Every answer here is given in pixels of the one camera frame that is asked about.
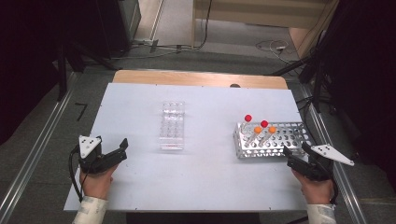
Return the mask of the person's right hand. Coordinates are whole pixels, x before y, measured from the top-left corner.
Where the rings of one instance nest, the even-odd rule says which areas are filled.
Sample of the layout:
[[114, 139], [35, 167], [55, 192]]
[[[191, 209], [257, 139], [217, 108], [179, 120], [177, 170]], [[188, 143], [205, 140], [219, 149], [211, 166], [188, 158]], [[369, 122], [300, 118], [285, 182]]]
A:
[[308, 204], [330, 204], [333, 192], [331, 180], [312, 181], [292, 170], [293, 175], [301, 184], [301, 192]]

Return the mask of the black metal stand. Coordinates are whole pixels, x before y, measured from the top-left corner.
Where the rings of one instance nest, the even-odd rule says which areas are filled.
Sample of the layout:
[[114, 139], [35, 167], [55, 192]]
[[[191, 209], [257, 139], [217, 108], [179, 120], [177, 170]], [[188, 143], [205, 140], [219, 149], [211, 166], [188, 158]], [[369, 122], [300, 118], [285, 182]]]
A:
[[280, 77], [303, 65], [304, 69], [298, 76], [298, 79], [302, 84], [306, 84], [311, 79], [314, 79], [314, 90], [311, 103], [317, 113], [320, 112], [320, 92], [321, 86], [325, 80], [325, 56], [328, 49], [329, 42], [327, 40], [321, 40], [308, 52], [307, 56], [272, 73], [272, 76]]
[[83, 46], [76, 41], [64, 40], [57, 45], [57, 57], [58, 57], [58, 78], [59, 78], [59, 94], [57, 101], [60, 102], [67, 93], [67, 78], [66, 78], [66, 64], [69, 63], [74, 71], [83, 73], [85, 69], [85, 63], [81, 56], [85, 55], [93, 59], [95, 62], [101, 64], [105, 68], [118, 71], [120, 67], [117, 67], [105, 59], [95, 54], [93, 51]]

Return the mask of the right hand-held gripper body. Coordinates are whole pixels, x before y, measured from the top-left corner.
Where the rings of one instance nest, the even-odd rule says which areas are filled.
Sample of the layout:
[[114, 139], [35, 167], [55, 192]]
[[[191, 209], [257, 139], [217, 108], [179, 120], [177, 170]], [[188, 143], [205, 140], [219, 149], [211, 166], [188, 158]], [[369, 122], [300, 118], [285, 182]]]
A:
[[332, 179], [332, 168], [335, 161], [354, 166], [353, 160], [349, 159], [330, 144], [311, 146], [313, 153], [308, 155], [307, 161], [300, 159], [293, 153], [288, 158], [288, 166], [313, 181], [325, 181]]

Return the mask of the grey power strip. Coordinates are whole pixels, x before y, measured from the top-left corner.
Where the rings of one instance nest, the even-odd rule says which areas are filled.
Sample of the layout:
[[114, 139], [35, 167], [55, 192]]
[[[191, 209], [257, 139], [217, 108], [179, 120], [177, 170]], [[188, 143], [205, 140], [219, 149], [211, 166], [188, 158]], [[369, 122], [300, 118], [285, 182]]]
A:
[[149, 52], [153, 53], [156, 51], [157, 47], [158, 47], [158, 39], [155, 40], [151, 40], [151, 39], [143, 39], [143, 40], [134, 40], [132, 42], [133, 46], [137, 46], [137, 47], [149, 47]]

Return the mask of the aluminium floor rail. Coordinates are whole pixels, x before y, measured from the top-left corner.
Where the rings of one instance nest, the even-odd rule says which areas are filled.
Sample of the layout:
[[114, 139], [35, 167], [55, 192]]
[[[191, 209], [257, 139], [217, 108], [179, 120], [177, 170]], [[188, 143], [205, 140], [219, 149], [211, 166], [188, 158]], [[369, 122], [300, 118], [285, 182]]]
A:
[[[309, 104], [303, 109], [302, 118], [316, 143], [330, 144], [335, 147], [335, 142], [329, 133], [330, 129], [326, 126], [323, 113], [318, 113], [314, 106]], [[352, 223], [368, 224], [359, 199], [347, 175], [347, 166], [336, 161], [333, 172], [339, 188], [339, 196], [346, 206]]]
[[7, 224], [12, 216], [12, 213], [18, 204], [33, 172], [41, 159], [43, 152], [50, 140], [60, 118], [63, 115], [65, 108], [70, 100], [75, 86], [81, 77], [81, 73], [72, 72], [66, 83], [69, 89], [59, 101], [56, 101], [50, 108], [50, 114], [45, 119], [45, 124], [39, 128], [39, 135], [33, 141], [32, 146], [26, 153], [24, 161], [17, 163], [20, 165], [18, 172], [10, 181], [10, 184], [5, 191], [5, 195], [0, 199], [0, 224]]

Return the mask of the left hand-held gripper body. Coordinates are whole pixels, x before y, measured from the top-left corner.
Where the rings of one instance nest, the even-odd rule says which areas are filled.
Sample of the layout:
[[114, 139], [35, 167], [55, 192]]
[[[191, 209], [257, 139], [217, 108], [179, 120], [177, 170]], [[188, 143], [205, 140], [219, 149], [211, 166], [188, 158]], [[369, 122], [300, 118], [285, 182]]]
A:
[[107, 157], [102, 153], [102, 138], [81, 135], [78, 138], [80, 169], [85, 174], [100, 174], [112, 167]]

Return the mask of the person's left hand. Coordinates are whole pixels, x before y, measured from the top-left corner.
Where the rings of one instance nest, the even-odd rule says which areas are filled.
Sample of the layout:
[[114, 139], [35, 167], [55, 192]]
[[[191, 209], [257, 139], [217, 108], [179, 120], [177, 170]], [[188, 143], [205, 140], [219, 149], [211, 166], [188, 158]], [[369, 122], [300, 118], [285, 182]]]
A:
[[98, 198], [101, 200], [107, 199], [107, 194], [110, 190], [113, 181], [113, 173], [117, 170], [118, 166], [115, 165], [107, 171], [92, 175], [80, 173], [79, 181], [82, 186], [85, 196]]

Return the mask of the orange-capped test tube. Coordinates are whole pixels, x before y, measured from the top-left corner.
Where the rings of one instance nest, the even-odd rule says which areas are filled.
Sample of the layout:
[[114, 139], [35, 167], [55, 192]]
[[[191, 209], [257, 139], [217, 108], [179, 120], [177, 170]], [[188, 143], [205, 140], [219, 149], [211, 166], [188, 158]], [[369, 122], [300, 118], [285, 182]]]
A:
[[248, 147], [252, 142], [255, 141], [255, 139], [260, 135], [262, 132], [262, 128], [257, 126], [254, 128], [252, 135], [249, 137], [249, 139], [246, 141], [245, 146]]
[[259, 146], [262, 147], [264, 145], [264, 143], [270, 139], [270, 137], [276, 132], [276, 127], [271, 126], [268, 128], [267, 133], [265, 134], [265, 136], [261, 139], [261, 141], [259, 142]]

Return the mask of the perforated metal tube rack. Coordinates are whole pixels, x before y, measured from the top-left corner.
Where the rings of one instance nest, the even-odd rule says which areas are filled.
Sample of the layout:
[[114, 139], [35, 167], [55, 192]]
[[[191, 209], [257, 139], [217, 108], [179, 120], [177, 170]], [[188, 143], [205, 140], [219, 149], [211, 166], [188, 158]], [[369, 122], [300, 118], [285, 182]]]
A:
[[[306, 142], [309, 146], [312, 145], [308, 130], [301, 122], [273, 122], [269, 123], [255, 141], [246, 147], [246, 141], [252, 135], [254, 128], [259, 126], [260, 123], [249, 123], [243, 133], [240, 133], [240, 125], [241, 123], [237, 123], [233, 131], [236, 156], [239, 159], [284, 157], [283, 147], [290, 149], [295, 156], [303, 156], [302, 143]], [[276, 132], [260, 147], [259, 142], [271, 126], [276, 127]]]

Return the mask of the dark curtain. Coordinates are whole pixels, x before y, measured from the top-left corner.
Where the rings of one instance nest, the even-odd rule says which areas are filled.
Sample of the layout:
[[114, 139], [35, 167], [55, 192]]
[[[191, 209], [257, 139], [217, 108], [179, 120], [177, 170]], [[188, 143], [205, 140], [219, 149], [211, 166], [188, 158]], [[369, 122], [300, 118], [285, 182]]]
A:
[[326, 50], [352, 144], [396, 190], [396, 0], [340, 0]]
[[0, 145], [61, 79], [53, 65], [84, 0], [0, 0]]

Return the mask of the clear plastic tube rack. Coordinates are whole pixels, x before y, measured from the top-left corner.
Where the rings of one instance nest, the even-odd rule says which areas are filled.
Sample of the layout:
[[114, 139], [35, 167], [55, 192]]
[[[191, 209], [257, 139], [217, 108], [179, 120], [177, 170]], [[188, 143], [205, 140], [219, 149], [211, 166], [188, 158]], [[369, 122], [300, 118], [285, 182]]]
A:
[[184, 102], [163, 102], [163, 116], [159, 136], [161, 149], [182, 150], [184, 148], [184, 115]]

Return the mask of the wooden table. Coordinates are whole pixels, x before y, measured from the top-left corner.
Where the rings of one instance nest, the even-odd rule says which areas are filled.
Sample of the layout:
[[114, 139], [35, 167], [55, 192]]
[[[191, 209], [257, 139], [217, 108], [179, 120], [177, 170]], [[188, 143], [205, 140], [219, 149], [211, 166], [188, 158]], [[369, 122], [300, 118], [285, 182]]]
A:
[[113, 82], [276, 90], [288, 88], [283, 77], [161, 70], [120, 70], [115, 73]]

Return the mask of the dark cabinet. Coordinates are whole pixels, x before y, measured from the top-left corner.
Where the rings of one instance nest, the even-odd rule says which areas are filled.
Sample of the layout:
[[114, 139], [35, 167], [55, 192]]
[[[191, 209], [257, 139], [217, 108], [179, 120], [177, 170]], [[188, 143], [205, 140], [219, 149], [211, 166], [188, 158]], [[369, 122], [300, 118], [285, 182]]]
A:
[[107, 57], [130, 49], [141, 21], [138, 0], [95, 0], [106, 41]]

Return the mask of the light wooden furniture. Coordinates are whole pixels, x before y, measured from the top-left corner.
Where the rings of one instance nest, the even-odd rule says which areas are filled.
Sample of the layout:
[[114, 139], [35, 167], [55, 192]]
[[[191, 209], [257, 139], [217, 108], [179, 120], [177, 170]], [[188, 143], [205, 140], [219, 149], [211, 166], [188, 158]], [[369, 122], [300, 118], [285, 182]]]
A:
[[322, 31], [327, 30], [340, 0], [193, 0], [191, 45], [195, 42], [195, 20], [209, 18], [249, 24], [287, 27], [300, 58], [309, 54]]

